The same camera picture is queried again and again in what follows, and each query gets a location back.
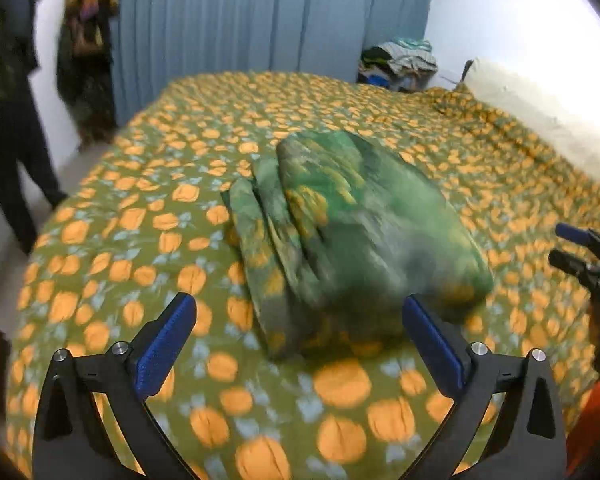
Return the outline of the olive orange floral bedspread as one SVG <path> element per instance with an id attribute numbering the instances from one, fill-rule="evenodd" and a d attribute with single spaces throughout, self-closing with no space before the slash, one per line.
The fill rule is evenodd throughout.
<path id="1" fill-rule="evenodd" d="M 301 130 L 349 131 L 434 180 L 495 287 L 466 324 L 497 352 L 542 348 L 568 422 L 595 382 L 586 291 L 552 269 L 554 226 L 600 232 L 600 185 L 466 88 L 394 93 L 300 74 L 172 82 L 120 132 L 36 243 L 18 301 L 6 448 L 32 468 L 35 411 L 55 350 L 132 338 L 178 292 L 198 321 L 149 402 L 207 479 L 394 479 L 451 407 L 408 342 L 336 339 L 273 363 L 257 336 L 221 194 Z"/>

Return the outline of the blue pleated curtain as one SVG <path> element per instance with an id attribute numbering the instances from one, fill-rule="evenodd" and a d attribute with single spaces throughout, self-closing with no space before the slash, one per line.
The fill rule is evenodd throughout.
<path id="1" fill-rule="evenodd" d="M 425 35 L 430 0 L 118 0 L 119 124 L 173 79 L 274 70 L 352 81 L 363 50 Z"/>

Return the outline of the green patterned garment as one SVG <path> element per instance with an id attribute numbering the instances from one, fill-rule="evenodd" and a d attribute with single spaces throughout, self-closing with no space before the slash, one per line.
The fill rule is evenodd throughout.
<path id="1" fill-rule="evenodd" d="M 412 295 L 445 321 L 493 288 L 478 244 L 434 182 L 377 143 L 303 131 L 223 195 L 266 352 L 393 339 Z"/>

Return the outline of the pile of clothes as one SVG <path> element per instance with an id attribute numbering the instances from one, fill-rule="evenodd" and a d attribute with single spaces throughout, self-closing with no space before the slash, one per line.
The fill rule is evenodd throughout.
<path id="1" fill-rule="evenodd" d="M 396 37 L 361 53 L 358 82 L 413 93 L 425 88 L 437 71 L 428 40 Z"/>

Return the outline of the person in dark clothes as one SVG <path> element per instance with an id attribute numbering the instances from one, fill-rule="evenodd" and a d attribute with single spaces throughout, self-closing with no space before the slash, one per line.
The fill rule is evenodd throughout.
<path id="1" fill-rule="evenodd" d="M 24 168 L 57 207 L 67 198 L 50 161 L 29 80 L 38 68 L 34 19 L 38 0 L 0 0 L 0 206 L 25 254 L 38 231 L 24 198 L 19 169 Z"/>

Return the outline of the cream white pillow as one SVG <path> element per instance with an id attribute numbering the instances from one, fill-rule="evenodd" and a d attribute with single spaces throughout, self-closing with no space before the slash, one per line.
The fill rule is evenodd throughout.
<path id="1" fill-rule="evenodd" d="M 587 124 L 572 117 L 577 105 L 554 105 L 527 81 L 482 58 L 466 64 L 463 82 L 476 99 L 515 116 L 572 166 L 600 183 L 600 119 Z"/>

